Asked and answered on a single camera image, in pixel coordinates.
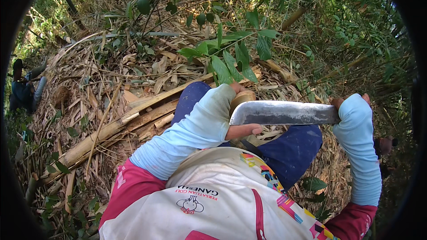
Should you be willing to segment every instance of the pink sleeve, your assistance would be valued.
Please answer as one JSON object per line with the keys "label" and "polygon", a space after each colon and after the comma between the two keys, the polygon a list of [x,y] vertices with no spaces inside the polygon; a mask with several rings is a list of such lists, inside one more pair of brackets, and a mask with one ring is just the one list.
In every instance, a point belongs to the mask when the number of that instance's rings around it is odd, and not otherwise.
{"label": "pink sleeve", "polygon": [[117,168],[117,173],[110,202],[101,218],[99,228],[105,221],[116,218],[143,196],[165,189],[166,181],[161,181],[149,171],[135,166],[129,159],[123,166]]}
{"label": "pink sleeve", "polygon": [[349,203],[335,218],[325,223],[326,228],[341,240],[360,240],[371,226],[377,207]]}

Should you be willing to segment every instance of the machete blade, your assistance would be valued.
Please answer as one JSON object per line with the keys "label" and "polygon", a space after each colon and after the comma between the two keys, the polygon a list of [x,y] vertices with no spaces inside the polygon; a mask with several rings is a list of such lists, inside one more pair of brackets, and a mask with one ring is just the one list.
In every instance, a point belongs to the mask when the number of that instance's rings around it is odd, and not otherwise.
{"label": "machete blade", "polygon": [[333,105],[257,100],[238,105],[230,125],[337,124],[340,121],[338,110]]}

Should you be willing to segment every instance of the bamboo stalk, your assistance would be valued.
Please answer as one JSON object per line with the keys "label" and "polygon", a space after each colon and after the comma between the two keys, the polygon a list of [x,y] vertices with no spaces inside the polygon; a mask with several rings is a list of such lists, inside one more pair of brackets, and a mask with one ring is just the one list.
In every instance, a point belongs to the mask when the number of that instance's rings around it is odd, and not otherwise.
{"label": "bamboo stalk", "polygon": [[283,24],[282,24],[282,31],[286,31],[286,29],[291,26],[299,17],[302,16],[307,11],[305,8],[298,8],[295,13],[289,17]]}
{"label": "bamboo stalk", "polygon": [[92,147],[91,147],[91,152],[89,153],[88,165],[86,166],[86,173],[85,173],[86,178],[88,178],[89,167],[91,166],[91,159],[92,159],[93,149],[95,148],[95,146],[97,144],[99,133],[101,132],[101,129],[102,129],[103,124],[104,124],[104,121],[107,118],[108,113],[110,112],[110,108],[113,105],[114,100],[116,99],[117,95],[119,94],[120,87],[122,86],[122,84],[123,84],[123,81],[120,82],[119,86],[115,90],[115,92],[113,94],[113,98],[111,98],[110,103],[108,104],[108,107],[107,107],[107,109],[104,112],[103,118],[101,119],[101,122],[99,124],[98,130],[97,130],[97,132],[95,134],[95,139],[93,140],[93,144],[92,144]]}

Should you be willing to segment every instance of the light blue arm sleeve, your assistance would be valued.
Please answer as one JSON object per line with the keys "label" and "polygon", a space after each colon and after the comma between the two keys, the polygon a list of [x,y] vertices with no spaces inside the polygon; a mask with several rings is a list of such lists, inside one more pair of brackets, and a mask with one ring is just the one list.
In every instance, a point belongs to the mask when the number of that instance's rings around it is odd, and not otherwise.
{"label": "light blue arm sleeve", "polygon": [[160,180],[168,180],[179,164],[196,149],[217,147],[226,142],[233,88],[222,84],[209,90],[190,115],[140,146],[131,162]]}
{"label": "light blue arm sleeve", "polygon": [[372,110],[359,94],[353,94],[344,100],[338,113],[341,122],[333,131],[350,161],[351,202],[378,206],[382,180],[372,140]]}

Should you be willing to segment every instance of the finger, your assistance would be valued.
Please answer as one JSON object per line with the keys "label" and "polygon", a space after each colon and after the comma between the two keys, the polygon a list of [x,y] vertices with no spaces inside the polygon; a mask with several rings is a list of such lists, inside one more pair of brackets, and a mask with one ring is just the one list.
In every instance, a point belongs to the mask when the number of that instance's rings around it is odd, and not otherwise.
{"label": "finger", "polygon": [[339,110],[339,107],[341,106],[341,104],[344,102],[343,98],[334,98],[330,104],[334,105],[336,107],[336,109]]}
{"label": "finger", "polygon": [[243,86],[241,86],[240,84],[238,84],[236,82],[230,84],[230,86],[234,89],[236,94],[246,90]]}
{"label": "finger", "polygon": [[363,94],[362,98],[366,101],[366,103],[368,103],[368,105],[371,105],[371,99],[367,93]]}
{"label": "finger", "polygon": [[231,125],[226,134],[226,140],[256,135],[263,131],[263,127],[259,124]]}

